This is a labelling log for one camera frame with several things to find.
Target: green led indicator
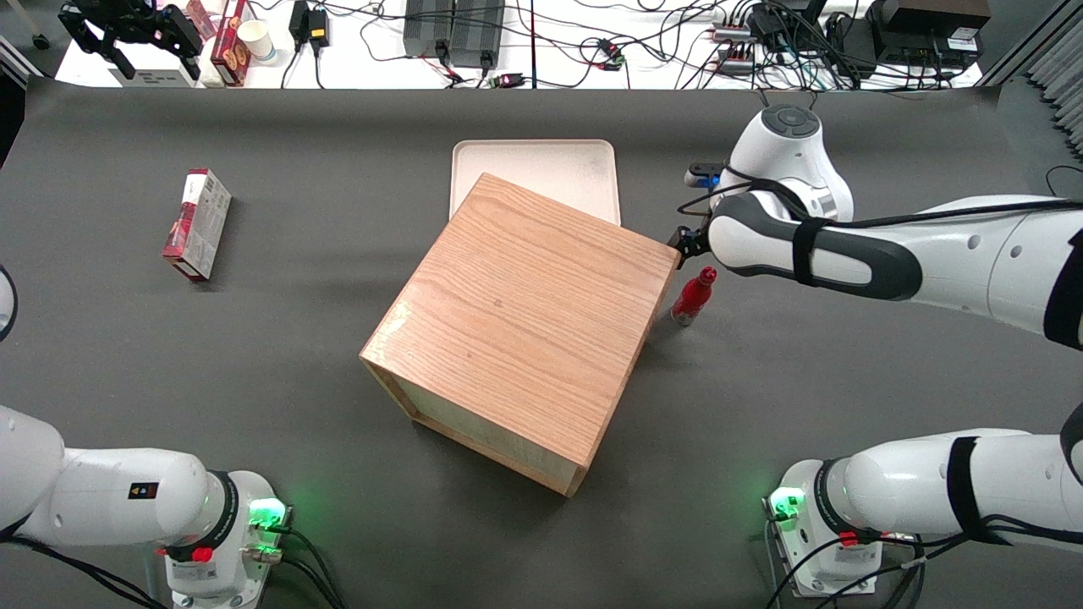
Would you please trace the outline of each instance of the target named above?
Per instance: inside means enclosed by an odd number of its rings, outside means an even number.
[[[790,520],[797,517],[797,510],[805,503],[805,491],[800,489],[790,489],[786,487],[775,489],[771,493],[771,507],[774,509],[775,520]]]
[[[248,523],[256,527],[276,527],[286,519],[286,504],[271,497],[248,504]]]

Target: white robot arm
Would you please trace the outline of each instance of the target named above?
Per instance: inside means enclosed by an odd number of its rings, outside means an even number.
[[[968,429],[803,461],[765,498],[798,596],[875,592],[887,534],[1083,552],[1083,404],[1059,435]],[[815,553],[821,545],[838,544]]]
[[[712,251],[740,275],[954,309],[1081,348],[1081,204],[982,196],[852,222],[820,120],[796,106],[765,108],[727,164],[693,164],[686,183],[709,190],[710,211],[670,241],[683,259]],[[1059,436],[971,429],[804,461],[765,507],[797,595],[867,594],[886,534],[1083,552],[1080,472],[1083,405]]]
[[[718,193],[703,226],[674,235],[686,258],[709,250],[740,275],[954,309],[1081,348],[1083,205],[979,196],[852,222],[820,120],[788,105],[765,108],[729,164],[693,165],[686,182]]]
[[[0,339],[14,285],[0,267]],[[64,446],[51,425],[0,406],[0,543],[54,547],[154,544],[175,605],[253,607],[280,557],[288,511],[263,477],[207,470],[158,449]]]

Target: wooden box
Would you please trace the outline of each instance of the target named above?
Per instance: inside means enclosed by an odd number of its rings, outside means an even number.
[[[361,359],[414,420],[572,496],[678,258],[486,173]]]

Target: gray tabletop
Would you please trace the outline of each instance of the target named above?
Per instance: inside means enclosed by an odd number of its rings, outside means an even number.
[[[814,109],[860,219],[1025,192],[995,104],[995,90],[844,93]],[[446,221],[456,142],[609,140],[624,225],[665,239],[699,194],[688,164],[723,159],[759,107],[745,92],[36,81],[0,171],[0,261],[21,296],[0,400],[69,446],[263,474],[355,608],[762,607],[759,497],[786,467],[968,427],[1055,432],[1083,398],[1079,353],[958,312],[723,274],[692,327],[651,337],[572,500],[412,424],[357,361]],[[214,281],[194,286],[159,252],[199,166],[237,200]],[[143,581],[144,550],[75,554]],[[930,563],[921,607],[1077,607],[1081,567],[971,544]],[[0,548],[0,606],[125,605]],[[314,606],[276,570],[264,607]]]

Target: red and white box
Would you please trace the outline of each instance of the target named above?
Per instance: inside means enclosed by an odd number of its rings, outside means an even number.
[[[194,282],[209,280],[232,199],[210,169],[188,171],[181,213],[169,231],[161,257]]]
[[[248,0],[229,0],[225,3],[222,23],[218,25],[218,38],[210,53],[210,63],[226,87],[245,85],[251,56],[248,47],[237,38],[237,28],[240,24],[253,20],[256,14],[248,7]]]

